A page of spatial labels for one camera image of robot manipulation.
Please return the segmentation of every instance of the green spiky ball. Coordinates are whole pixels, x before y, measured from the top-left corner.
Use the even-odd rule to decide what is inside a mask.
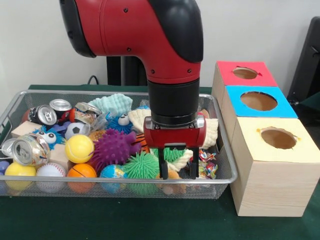
[[[185,154],[185,151],[186,150],[177,150],[177,149],[170,150],[169,147],[166,147],[163,150],[164,160],[172,164],[173,162],[178,160],[180,157],[182,157]],[[154,155],[156,155],[157,158],[159,157],[159,151],[157,148],[153,148],[152,152]]]
[[[123,169],[130,179],[155,179],[159,173],[159,161],[153,154],[142,152],[132,156]],[[129,188],[143,196],[158,190],[153,183],[130,183]]]

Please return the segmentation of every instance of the stacked wooden boxes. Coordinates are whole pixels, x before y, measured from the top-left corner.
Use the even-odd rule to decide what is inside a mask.
[[[266,65],[218,61],[212,94],[238,168],[237,214],[302,216],[320,177],[320,151]]]

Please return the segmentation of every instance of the round hole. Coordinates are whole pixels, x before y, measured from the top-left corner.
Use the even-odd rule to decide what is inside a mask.
[[[268,127],[261,131],[263,140],[276,149],[292,149],[296,145],[295,137],[288,131],[275,127]]]
[[[250,91],[241,95],[241,101],[251,109],[270,111],[278,105],[277,100],[266,93]]]
[[[233,70],[233,74],[241,79],[255,79],[258,73],[247,67],[237,67]]]

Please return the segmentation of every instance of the baseball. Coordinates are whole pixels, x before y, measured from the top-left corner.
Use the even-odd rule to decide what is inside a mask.
[[[36,171],[36,176],[38,177],[65,177],[67,175],[67,171],[63,166],[57,163],[47,163]],[[65,182],[63,181],[37,181],[37,187],[49,194],[54,194],[59,192],[60,189],[63,188]]]

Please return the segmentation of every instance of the purple spiky ball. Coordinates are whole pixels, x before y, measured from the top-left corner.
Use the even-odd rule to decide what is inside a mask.
[[[108,165],[123,165],[131,155],[140,152],[140,143],[132,145],[135,141],[135,132],[124,134],[109,128],[98,141],[94,142],[94,152],[89,164],[97,173]]]

